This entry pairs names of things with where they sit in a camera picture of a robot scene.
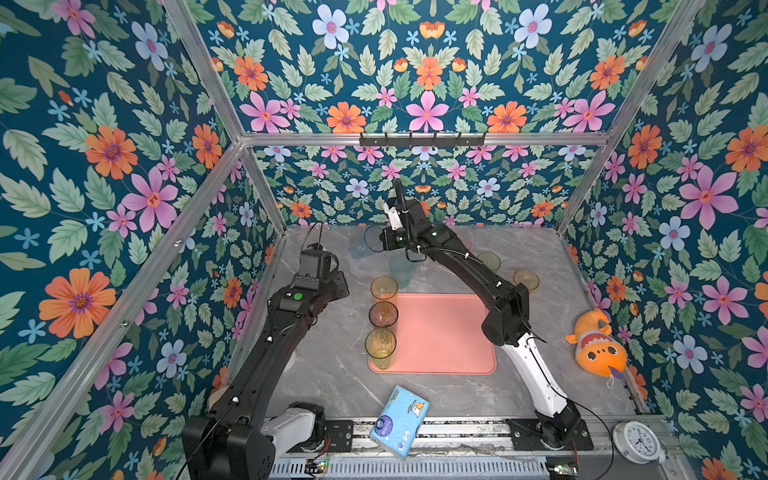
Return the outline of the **yellow plastic cup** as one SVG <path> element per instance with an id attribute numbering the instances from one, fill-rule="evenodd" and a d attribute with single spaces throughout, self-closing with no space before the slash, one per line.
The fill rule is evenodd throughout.
<path id="1" fill-rule="evenodd" d="M 390 276 L 379 276 L 372 281 L 370 285 L 370 293 L 374 303 L 389 302 L 396 304 L 399 285 L 397 281 Z"/>

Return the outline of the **dark grey plastic cup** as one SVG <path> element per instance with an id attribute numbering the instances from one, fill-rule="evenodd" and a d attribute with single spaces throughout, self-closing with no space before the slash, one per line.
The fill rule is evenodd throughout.
<path id="1" fill-rule="evenodd" d="M 394 330 L 399 319 L 399 310 L 390 301 L 380 301 L 371 306 L 368 318 L 373 328 Z"/>

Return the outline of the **light green tall cup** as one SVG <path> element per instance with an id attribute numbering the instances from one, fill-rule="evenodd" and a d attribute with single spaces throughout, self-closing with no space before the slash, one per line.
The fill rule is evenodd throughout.
<path id="1" fill-rule="evenodd" d="M 397 348 L 396 335 L 388 328 L 374 328 L 365 340 L 365 349 L 372 364 L 387 370 Z"/>

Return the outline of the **pink plastic tray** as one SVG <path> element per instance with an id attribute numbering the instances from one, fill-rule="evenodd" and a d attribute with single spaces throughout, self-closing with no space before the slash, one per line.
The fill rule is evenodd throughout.
<path id="1" fill-rule="evenodd" d="M 378 374 L 490 375 L 497 367 L 495 346 L 481 325 L 487 316 L 482 301 L 471 294 L 401 293 L 395 306 L 396 346 Z"/>

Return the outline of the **blue transparent cup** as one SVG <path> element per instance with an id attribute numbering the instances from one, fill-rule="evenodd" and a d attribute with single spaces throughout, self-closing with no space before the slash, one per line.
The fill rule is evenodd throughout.
<path id="1" fill-rule="evenodd" d="M 350 256 L 353 259 L 362 259 L 383 252 L 384 246 L 380 236 L 381 232 L 376 229 L 364 231 L 350 243 Z"/>

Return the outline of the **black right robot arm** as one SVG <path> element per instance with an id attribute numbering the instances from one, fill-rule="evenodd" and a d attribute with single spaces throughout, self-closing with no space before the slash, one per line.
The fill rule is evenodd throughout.
<path id="1" fill-rule="evenodd" d="M 387 216 L 389 226 L 381 234 L 384 249 L 423 255 L 447 268 L 476 294 L 488 310 L 481 325 L 483 334 L 510 357 L 529 391 L 538 437 L 551 449 L 569 445 L 582 417 L 538 349 L 530 325 L 528 288 L 495 273 L 450 227 L 432 224 L 419 202 L 390 206 Z"/>

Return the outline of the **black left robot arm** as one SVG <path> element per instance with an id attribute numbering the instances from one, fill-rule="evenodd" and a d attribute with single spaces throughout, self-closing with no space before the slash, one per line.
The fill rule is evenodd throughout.
<path id="1" fill-rule="evenodd" d="M 234 379 L 204 416 L 182 431 L 193 479 L 266 479 L 277 458 L 296 447 L 323 448 L 323 407 L 294 402 L 267 416 L 292 354 L 327 305 L 349 294 L 335 254 L 314 243 L 302 250 L 293 280 L 268 301 L 261 334 Z"/>

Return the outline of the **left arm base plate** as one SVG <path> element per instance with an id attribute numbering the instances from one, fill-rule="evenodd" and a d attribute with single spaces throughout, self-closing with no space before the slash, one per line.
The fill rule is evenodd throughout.
<path id="1" fill-rule="evenodd" d="M 290 453 L 318 455 L 322 452 L 352 451 L 355 423 L 352 420 L 327 420 L 310 438 L 289 450 Z"/>

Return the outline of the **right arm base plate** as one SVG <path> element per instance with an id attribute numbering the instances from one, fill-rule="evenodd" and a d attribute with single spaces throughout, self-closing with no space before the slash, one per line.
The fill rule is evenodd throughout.
<path id="1" fill-rule="evenodd" d="M 580 420 L 573 428 L 557 431 L 537 419 L 506 419 L 511 442 L 516 451 L 593 451 L 594 443 L 587 423 Z"/>

